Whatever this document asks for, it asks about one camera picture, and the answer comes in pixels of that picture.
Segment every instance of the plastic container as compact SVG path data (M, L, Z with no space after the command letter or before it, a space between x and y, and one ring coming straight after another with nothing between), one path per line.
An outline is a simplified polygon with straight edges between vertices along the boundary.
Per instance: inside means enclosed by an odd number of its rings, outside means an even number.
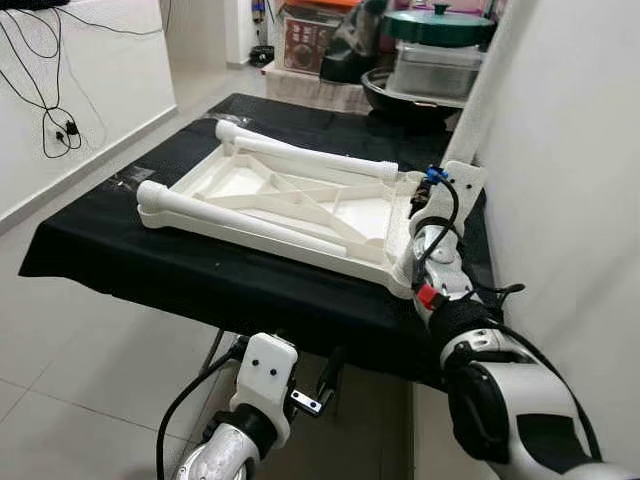
M288 6L276 27L276 67L318 75L324 51L342 17L337 12Z
M482 65L477 47L444 48L398 43L387 90L393 93L465 99Z

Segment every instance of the black tablecloth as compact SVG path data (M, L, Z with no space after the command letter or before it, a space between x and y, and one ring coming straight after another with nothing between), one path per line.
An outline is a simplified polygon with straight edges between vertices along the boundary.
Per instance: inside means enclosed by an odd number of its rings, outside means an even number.
M402 170L438 163L450 136L245 95L232 95L211 112L234 115L245 128L294 145L396 161ZM283 330L312 353L346 345L352 364L437 386L437 357L422 321L411 302L384 287L173 228L142 226L137 184L145 178L175 183L219 144L215 124L214 118L193 122L45 220L20 275L66 277L242 334ZM466 260L486 271L479 206L467 223Z

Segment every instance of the baseboard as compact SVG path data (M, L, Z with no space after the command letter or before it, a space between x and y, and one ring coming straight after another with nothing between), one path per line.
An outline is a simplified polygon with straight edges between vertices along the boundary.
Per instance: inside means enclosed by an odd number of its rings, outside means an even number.
M8 212L0 217L0 235L3 235L33 213L38 211L47 203L51 202L55 197L69 189L72 185L79 182L90 173L107 163L111 158L115 157L133 143L138 141L144 135L154 130L170 118L178 113L176 105L167 108L164 112L149 120L147 123L134 130L126 137L115 141L108 146L103 152L98 153L95 157L90 158L84 163L78 165L75 170L66 173L62 177L54 180L52 183L37 191L33 195L27 197L16 206L9 209Z

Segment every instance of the green pot lid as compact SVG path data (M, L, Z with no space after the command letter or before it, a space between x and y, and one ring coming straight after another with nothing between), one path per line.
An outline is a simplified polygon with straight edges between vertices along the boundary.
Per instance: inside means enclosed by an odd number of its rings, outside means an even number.
M410 43L436 47L470 47L486 43L495 22L475 15L446 12L448 5L432 10L402 10L385 14L382 33Z

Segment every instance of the black wire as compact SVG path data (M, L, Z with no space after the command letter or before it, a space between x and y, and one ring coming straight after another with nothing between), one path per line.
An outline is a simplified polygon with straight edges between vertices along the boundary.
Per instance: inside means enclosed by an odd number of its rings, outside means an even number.
M171 7L173 6L173 0L169 0L169 8L167 9L167 26L164 29L164 33L169 33L169 25L171 24Z
M463 268L462 271L467 275L467 277L469 277L469 280L471 280L471 283L473 284L474 287L477 287L478 290L484 290L485 292L505 293L505 292L512 291L512 288L515 287L516 285L522 285L521 283L514 283L513 285L508 285L506 287L491 287L489 285L486 285L480 282L480 280L478 280L477 277L471 271L469 271L468 268Z
M453 209L451 210L451 215L449 216L449 219L447 220L447 223L445 224L445 226L442 227L442 230L440 231L438 236L433 240L433 242L431 242L429 247L427 247L427 249L422 253L422 255L420 256L420 259L418 260L418 279L420 280L422 280L426 275L426 271L425 271L426 260L437 248L438 244L447 235L447 233L449 233L449 231L451 230L455 231L454 225L456 223L456 219L458 218L458 210L460 208L460 199L458 197L458 193L456 192L455 188L453 188L453 185L451 185L449 180L447 180L444 177L444 175L438 174L438 177L442 182L442 184L446 187L446 189L451 194L451 199L453 200ZM414 289L419 289L420 287L421 287L421 284L419 283L414 285Z
M591 421L587 416L587 412L585 412L584 408L582 407L582 404L573 393L573 390L571 390L571 387L569 386L567 381L562 377L562 375L556 369L553 363L551 363L551 361L547 357L545 357L545 355L533 343L527 340L526 337L519 334L518 332L511 329L510 327L501 323L491 322L491 328L500 330L501 332L506 333L510 337L513 337L514 339L516 339L516 341L518 341L520 344L522 344L523 347L529 350L533 354L533 356L540 361L540 363L542 363L545 367L551 370L551 372L554 375L556 375L562 383L564 383L564 385L567 387L567 390L569 391L569 394L571 395L571 398L576 404L578 417L580 418L580 422L582 423L582 427L584 428L584 433L587 438L587 443L589 444L589 450L591 450L591 456L593 457L594 460L601 462L602 452L600 451L600 445L598 444L598 439L593 429L593 425L591 425Z
M53 38L56 41L56 51L53 52L51 55L45 55L44 53L40 53L37 52L29 43L29 41L27 40L24 31L22 30L22 27L20 26L20 23L18 23L18 21L16 20L16 18L11 14L11 12L9 10L5 10L4 13L7 14L7 16L13 21L13 23L15 24L16 28L18 29L18 33L20 34L20 36L22 37L22 40L24 41L24 44L27 46L27 48L31 51L31 53L33 53L34 55L40 57L40 58L46 58L46 59L51 59L51 58L55 58L55 56L58 54L58 37L56 35L56 32L53 31L53 28L51 28L51 25L49 25L47 22L45 22L44 20L42 20L40 17L38 17L37 15L34 15L31 12L28 12L26 10L18 10L20 13L24 14L24 15L28 15L29 17L35 18L36 20L38 20L39 22L43 23L47 29L49 30L49 32L51 32L51 35L53 35Z
M64 55L64 60L67 63L67 73L69 74L71 79L75 82L77 89L80 91L80 93L82 93L82 96L84 96L84 99L87 101L87 103L91 107L91 110L93 111L93 114L95 115L95 117L98 119L98 122L100 122L100 125L102 126L102 140L98 147L92 145L91 142L89 142L89 139L85 137L86 143L89 145L89 147L91 147L93 150L99 150L104 146L105 142L107 141L107 137L109 136L109 129L105 124L104 118L102 118L102 115L100 115L100 112L98 111L93 101L91 100L91 97L89 97L85 89L82 87L80 81L76 77L73 71L73 64L71 63L71 60L69 60L69 55L67 55L67 51L65 50L66 47L64 44L64 39L61 38L60 41L61 41L61 52Z
M154 33L159 33L162 31L162 28L157 28L155 30L149 30L148 32L134 32L132 30L120 30L117 28L113 28L113 27L109 27L108 25L102 25L100 23L93 23L93 22L89 22L83 18L78 17L77 15L69 12L68 10L65 10L64 8L60 8L60 7L53 7L53 10L58 11L58 12L62 12L65 15L69 15L71 18L76 19L77 21L79 21L80 23L84 23L85 25L88 25L90 27L96 27L96 28L103 28L105 30L109 30L110 32L113 33L121 33L124 35L136 35L136 36L146 36L146 35L152 35Z
M28 41L26 40L24 34L22 33L22 29L20 28L20 25L15 20L15 18L13 18L9 14L9 12L6 12L6 13L16 23L18 31L21 32L22 39L24 40L25 44L27 45L27 48L29 48L29 50L31 50L38 57L44 58L44 56L40 55L38 52L35 52L31 48L31 46L29 45ZM24 63L24 60L22 59L22 57L18 53L18 50L17 50L15 44L13 43L13 41L11 40L11 36L7 32L7 29L5 28L5 26L2 23L2 21L0 21L0 29L4 33L4 35L5 35L6 39L7 39L7 42L9 43L9 46L11 47L11 50L13 51L16 59L20 63L20 66L22 67L24 72L27 74L27 77L31 80L31 83L33 84L33 87L34 87L34 89L35 89L35 91L36 91L36 93L37 93L37 95L40 98L40 101L42 103L41 104L36 103L36 102L28 99L22 93L20 93L20 91L17 89L17 87L9 80L9 78L6 76L6 74L2 70L0 70L0 75L5 79L5 81L9 85L9 87L16 93L16 95L21 100L23 100L24 102L28 103L29 105L32 105L32 106L34 106L36 108L39 108L39 109L44 111L43 114L42 114L42 119L41 119L42 152L44 153L44 155L47 158L50 158L50 159L61 158L61 157L65 156L67 153L69 153L70 150L78 150L82 146L82 137L79 136L78 145L77 146L73 146L72 142L71 142L71 136L67 132L66 127L61 125L60 123L58 123L53 118L53 116L51 115L52 111L59 110L62 113L64 113L66 116L68 116L69 117L69 121L71 121L74 124L76 124L76 127L77 127L77 122L76 122L75 118L73 117L73 115L71 115L71 113L69 113L67 110L65 110L63 108L60 108L60 64L61 64L61 55L60 54L61 54L61 48L62 48L62 46L61 46L62 45L62 22L61 22L61 19L60 19L60 15L56 11L54 11L54 14L56 15L57 20L58 20L58 33L57 33L57 35L53 31L53 28L51 27L51 25L49 23L47 23L45 20L42 20L41 18L39 18L39 17L37 17L35 15L32 15L34 18L38 18L38 20L40 20L42 23L47 25L47 28L49 29L49 31L52 32L52 34L54 35L54 38L56 38L56 51L57 51L57 54L56 54L56 57L57 57L56 58L56 84L55 84L55 87L56 87L56 100L55 100L55 104L53 106L48 106L47 105L47 101L44 98L44 94L42 93L42 90L38 86L38 82L36 82L35 78L33 77L33 74L31 73L29 68ZM53 155L53 154L49 153L49 151L47 150L46 127L45 127L45 123L46 123L47 119L49 119L49 121L51 121L51 123L53 123L56 127L58 127L60 129L60 134L62 134L63 136L66 136L66 141L65 141L64 137L62 139L59 139L60 143L66 147L66 150L64 150L60 154Z
M156 440L156 472L157 472L157 480L164 480L164 437L167 432L167 427L169 426L169 421L171 417L178 409L180 404L196 389L200 386L202 382L204 382L207 378L213 375L216 370L218 370L222 365L231 360L235 355L233 351L233 347L222 355L218 360L213 362L204 372L198 375L186 388L180 392L180 394L176 397L176 399L171 403L166 413L162 417L162 421L160 422L160 427L158 428L158 437Z
M273 11L271 10L271 2L269 0L265 0L265 3L267 4L267 8L269 9L269 15L271 16L271 23L275 25L276 18L273 16Z
M524 289L525 286L522 283L514 283L513 285L509 285L508 287L504 288L502 294L498 296L498 309L502 310L504 302L507 301L509 295L511 295L512 293L521 292Z

